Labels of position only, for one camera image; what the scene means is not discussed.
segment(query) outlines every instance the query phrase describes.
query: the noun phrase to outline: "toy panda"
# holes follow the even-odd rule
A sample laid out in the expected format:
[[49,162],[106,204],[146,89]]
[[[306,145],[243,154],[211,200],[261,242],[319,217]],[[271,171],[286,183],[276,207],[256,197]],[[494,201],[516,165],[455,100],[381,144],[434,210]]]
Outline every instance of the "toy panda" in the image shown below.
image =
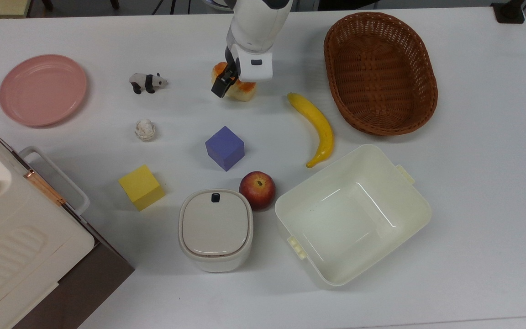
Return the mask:
[[136,94],[141,94],[144,90],[153,94],[155,92],[154,88],[163,88],[168,82],[160,77],[159,73],[157,75],[135,73],[129,78],[129,83],[133,86],[133,91]]

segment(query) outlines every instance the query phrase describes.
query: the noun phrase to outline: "blue cube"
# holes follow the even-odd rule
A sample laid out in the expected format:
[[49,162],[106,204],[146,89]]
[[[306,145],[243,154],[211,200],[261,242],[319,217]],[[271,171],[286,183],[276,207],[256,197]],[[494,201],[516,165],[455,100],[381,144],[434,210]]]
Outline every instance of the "blue cube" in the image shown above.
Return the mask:
[[206,150],[222,169],[228,171],[245,156],[245,143],[224,126],[206,141]]

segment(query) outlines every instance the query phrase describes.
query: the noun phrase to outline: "white table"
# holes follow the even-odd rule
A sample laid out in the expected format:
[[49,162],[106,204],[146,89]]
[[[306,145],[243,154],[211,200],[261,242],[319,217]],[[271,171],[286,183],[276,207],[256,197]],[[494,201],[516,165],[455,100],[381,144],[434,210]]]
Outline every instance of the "white table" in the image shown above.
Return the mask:
[[[526,317],[526,23],[499,25],[491,8],[391,10],[422,37],[440,90],[436,113],[415,133],[365,135],[330,96],[323,60],[328,28],[348,12],[292,13],[275,44],[275,77],[246,104],[210,92],[230,15],[0,21],[0,83],[44,53],[76,60],[90,88],[81,111],[47,129],[0,110],[0,136],[42,148],[91,199],[85,217],[137,270],[82,328],[342,328]],[[133,93],[133,73],[169,80]],[[329,161],[305,168],[317,139],[287,103],[307,96],[336,134]],[[158,136],[142,143],[135,121]],[[227,125],[246,143],[230,171],[204,142]],[[250,258],[237,271],[200,271],[177,241],[192,192],[238,189],[249,171],[282,194],[360,144],[402,164],[433,209],[431,222],[348,285],[317,289],[281,241],[274,211],[255,214]],[[148,164],[167,195],[137,212],[117,179]]]
[[386,329],[526,329],[526,317],[387,326]]

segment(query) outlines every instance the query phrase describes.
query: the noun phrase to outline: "banana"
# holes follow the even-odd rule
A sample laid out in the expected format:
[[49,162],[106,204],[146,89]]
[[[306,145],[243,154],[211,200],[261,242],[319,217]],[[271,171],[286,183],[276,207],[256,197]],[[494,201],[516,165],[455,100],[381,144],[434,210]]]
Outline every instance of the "banana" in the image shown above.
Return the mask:
[[320,110],[318,110],[318,108],[309,100],[305,99],[304,96],[290,92],[288,94],[288,100],[290,104],[301,113],[301,115],[311,122],[316,131],[318,131],[318,136],[320,137],[318,150],[316,150],[316,155],[305,164],[306,167],[312,168],[317,163],[329,158],[332,154],[332,150],[334,149],[334,134],[332,133],[332,127],[330,127],[330,123],[322,112],[320,112]]

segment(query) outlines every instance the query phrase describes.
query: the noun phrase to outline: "white flower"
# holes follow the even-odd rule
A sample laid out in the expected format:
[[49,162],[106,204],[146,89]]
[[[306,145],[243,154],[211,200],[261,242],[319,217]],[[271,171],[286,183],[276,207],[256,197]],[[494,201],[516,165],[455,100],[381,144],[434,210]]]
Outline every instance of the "white flower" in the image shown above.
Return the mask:
[[137,121],[135,125],[135,135],[138,139],[143,140],[144,142],[153,138],[155,134],[155,126],[149,119],[143,119]]

